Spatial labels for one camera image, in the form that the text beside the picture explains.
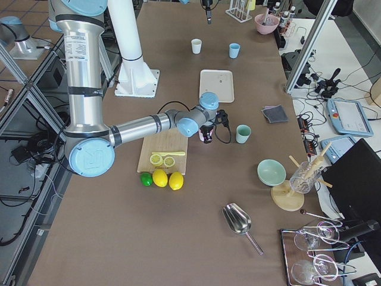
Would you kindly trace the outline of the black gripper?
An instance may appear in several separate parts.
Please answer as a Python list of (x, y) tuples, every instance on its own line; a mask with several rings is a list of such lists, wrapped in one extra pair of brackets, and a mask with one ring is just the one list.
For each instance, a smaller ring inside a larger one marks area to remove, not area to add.
[(212, 21), (211, 21), (211, 17), (212, 17), (211, 8), (210, 7), (206, 7), (205, 8), (205, 13), (206, 13), (206, 16), (207, 16), (207, 23), (211, 24), (212, 23)]
[[(214, 126), (214, 129), (217, 125), (222, 124), (224, 127), (228, 128), (228, 114), (225, 112), (225, 110), (218, 110), (215, 117), (213, 119), (209, 119), (208, 121), (209, 125), (203, 125), (203, 126)], [(206, 144), (209, 144), (213, 141), (213, 131), (210, 130), (204, 134), (199, 131), (199, 139)]]

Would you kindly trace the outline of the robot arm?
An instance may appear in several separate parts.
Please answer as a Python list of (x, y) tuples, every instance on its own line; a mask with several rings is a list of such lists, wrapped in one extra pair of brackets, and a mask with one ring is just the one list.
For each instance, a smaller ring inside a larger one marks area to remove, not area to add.
[(205, 11), (207, 24), (212, 23), (212, 10), (218, 5), (218, 0), (199, 0), (201, 8)]
[(169, 110), (119, 125), (102, 118), (103, 89), (99, 42), (108, 11), (121, 54), (118, 96), (155, 96), (159, 71), (143, 59), (131, 1), (50, 1), (49, 23), (64, 36), (69, 126), (65, 129), (65, 156), (72, 171), (84, 177), (105, 173), (114, 163), (115, 148), (164, 130), (177, 128), (187, 137), (210, 129), (218, 97), (204, 93), (189, 111)]

